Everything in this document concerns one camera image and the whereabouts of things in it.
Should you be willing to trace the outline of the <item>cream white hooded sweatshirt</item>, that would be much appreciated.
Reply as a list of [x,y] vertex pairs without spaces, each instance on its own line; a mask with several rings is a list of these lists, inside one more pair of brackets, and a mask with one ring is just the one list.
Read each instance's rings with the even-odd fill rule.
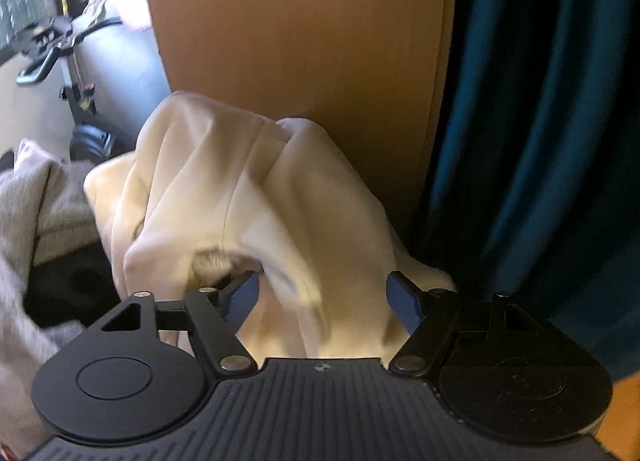
[[454,285],[408,254],[380,201],[304,118],[177,92],[136,149],[84,187],[122,297],[182,299],[256,271],[259,299],[239,338],[257,360],[390,359],[407,332],[387,304],[387,276]]

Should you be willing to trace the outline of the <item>black fleece garment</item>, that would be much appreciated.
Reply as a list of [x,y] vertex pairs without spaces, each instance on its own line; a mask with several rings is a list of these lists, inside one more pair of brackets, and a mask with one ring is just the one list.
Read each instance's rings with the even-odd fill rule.
[[85,328],[120,303],[102,244],[86,245],[30,270],[23,307],[40,328]]

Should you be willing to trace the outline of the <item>teal curtain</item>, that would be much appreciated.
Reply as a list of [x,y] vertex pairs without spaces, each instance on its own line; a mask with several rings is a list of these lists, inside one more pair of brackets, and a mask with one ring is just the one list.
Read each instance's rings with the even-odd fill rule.
[[456,0],[411,252],[639,369],[639,0]]

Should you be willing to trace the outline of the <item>grey knit sweater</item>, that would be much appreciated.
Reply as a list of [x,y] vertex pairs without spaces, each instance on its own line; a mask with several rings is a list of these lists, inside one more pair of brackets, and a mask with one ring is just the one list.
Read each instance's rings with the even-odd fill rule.
[[23,296],[32,267],[100,242],[84,192],[91,167],[24,139],[1,173],[1,444],[20,458],[48,436],[32,405],[35,374],[86,329],[78,321],[40,328]]

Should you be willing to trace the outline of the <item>wooden wardrobe panel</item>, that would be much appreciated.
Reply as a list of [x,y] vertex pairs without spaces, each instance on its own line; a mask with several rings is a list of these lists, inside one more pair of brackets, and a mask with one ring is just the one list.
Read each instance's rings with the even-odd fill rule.
[[418,202],[454,0],[148,0],[169,86],[321,125],[390,215]]

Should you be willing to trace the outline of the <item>black exercise bike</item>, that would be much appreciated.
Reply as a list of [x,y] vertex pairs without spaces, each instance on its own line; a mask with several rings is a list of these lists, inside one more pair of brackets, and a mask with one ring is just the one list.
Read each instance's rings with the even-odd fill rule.
[[14,34],[6,47],[9,57],[22,54],[29,64],[15,77],[18,87],[34,87],[45,80],[57,66],[63,74],[58,95],[68,104],[74,130],[68,153],[73,161],[102,163],[134,149],[134,140],[108,117],[96,109],[96,86],[82,80],[75,52],[92,34],[121,26],[119,17],[99,14],[81,31],[68,15],[67,0],[61,0],[60,16],[44,17],[29,23]]

